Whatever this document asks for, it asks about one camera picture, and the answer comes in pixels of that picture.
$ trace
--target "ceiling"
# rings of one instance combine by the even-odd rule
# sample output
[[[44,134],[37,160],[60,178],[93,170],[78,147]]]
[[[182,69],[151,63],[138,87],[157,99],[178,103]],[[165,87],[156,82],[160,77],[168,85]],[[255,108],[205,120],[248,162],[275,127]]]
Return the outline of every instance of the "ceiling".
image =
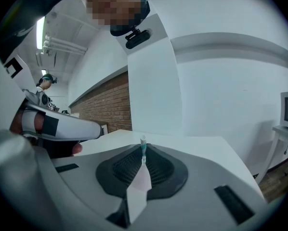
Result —
[[[102,26],[86,14],[82,0],[63,0],[46,15],[43,35],[76,43],[88,47],[93,37]],[[72,71],[77,66],[81,55],[62,51],[51,51],[41,55],[42,66],[36,60],[36,26],[16,49],[16,53],[30,68],[35,82],[42,77],[41,70],[57,77],[58,83],[67,83]]]

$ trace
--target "ceiling pipe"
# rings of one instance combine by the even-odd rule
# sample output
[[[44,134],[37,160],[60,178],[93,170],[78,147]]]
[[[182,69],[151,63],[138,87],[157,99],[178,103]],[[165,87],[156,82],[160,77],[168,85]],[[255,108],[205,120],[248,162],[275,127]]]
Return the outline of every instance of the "ceiling pipe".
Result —
[[[87,51],[87,48],[85,48],[83,46],[80,46],[80,45],[77,45],[77,44],[74,44],[74,43],[71,43],[71,42],[68,42],[68,41],[65,41],[65,40],[61,40],[61,39],[58,39],[58,38],[53,38],[53,37],[48,36],[48,35],[46,35],[46,40],[48,40],[50,44],[52,42],[54,42],[54,43],[59,43],[59,44],[63,44],[63,45],[68,45],[68,46],[71,46],[73,48],[77,48],[79,50],[85,51],[85,52]]]
[[[44,45],[43,51],[45,51],[45,50],[63,51],[63,52],[74,53],[74,54],[78,54],[78,55],[84,55],[85,54],[82,51],[69,51],[69,50],[64,50],[64,49],[55,48],[55,47],[48,47],[48,46]]]
[[[67,50],[70,50],[70,51],[74,51],[74,52],[79,52],[79,53],[85,54],[85,51],[83,51],[83,50],[80,50],[80,49],[77,49],[77,48],[74,48],[74,47],[71,47],[71,46],[68,46],[68,45],[62,45],[62,44],[54,43],[54,42],[50,43],[48,40],[45,40],[43,45],[47,46],[47,47],[63,48],[63,50],[67,49]]]

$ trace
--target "ceiling light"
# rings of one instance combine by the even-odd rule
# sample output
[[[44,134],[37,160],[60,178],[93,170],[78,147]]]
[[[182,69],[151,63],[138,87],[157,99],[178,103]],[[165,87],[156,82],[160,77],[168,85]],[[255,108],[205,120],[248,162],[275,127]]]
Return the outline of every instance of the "ceiling light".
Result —
[[[37,49],[42,50],[42,34],[43,34],[43,25],[44,25],[44,17],[37,21],[37,33],[36,33],[36,41],[37,41]]]

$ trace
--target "black mesh pad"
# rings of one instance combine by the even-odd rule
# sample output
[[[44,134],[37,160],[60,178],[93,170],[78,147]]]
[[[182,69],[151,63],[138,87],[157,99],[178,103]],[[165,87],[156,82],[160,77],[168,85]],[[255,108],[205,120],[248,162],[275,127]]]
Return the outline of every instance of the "black mesh pad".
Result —
[[[97,167],[96,177],[107,194],[123,198],[141,164],[141,146],[136,145],[103,161]],[[146,149],[146,166],[152,183],[152,189],[147,193],[147,200],[173,196],[188,178],[188,169],[180,160],[151,144],[148,144]]]

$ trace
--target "white desk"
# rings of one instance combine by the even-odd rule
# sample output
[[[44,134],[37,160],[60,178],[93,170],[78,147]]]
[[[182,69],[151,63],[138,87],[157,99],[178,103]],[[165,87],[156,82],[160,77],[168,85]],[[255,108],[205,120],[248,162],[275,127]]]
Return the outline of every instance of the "white desk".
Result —
[[[270,151],[268,153],[268,156],[266,158],[266,161],[265,161],[263,167],[261,168],[261,171],[259,172],[257,178],[255,179],[258,184],[264,178],[264,176],[265,176],[265,174],[266,174],[266,172],[267,172],[267,170],[268,170],[268,168],[269,168],[269,166],[273,160],[278,142],[279,141],[285,142],[284,150],[285,150],[285,147],[288,146],[288,128],[284,127],[284,126],[276,126],[276,127],[273,127],[273,131],[275,131],[275,137],[273,140],[273,144],[270,147]]]
[[[81,153],[76,154],[76,156],[114,150],[131,144],[139,144],[142,135],[146,136],[147,143],[196,155],[219,164],[244,181],[263,197],[259,186],[256,184],[243,161],[222,137],[174,137],[117,130],[101,136],[96,140],[81,143],[83,150]]]

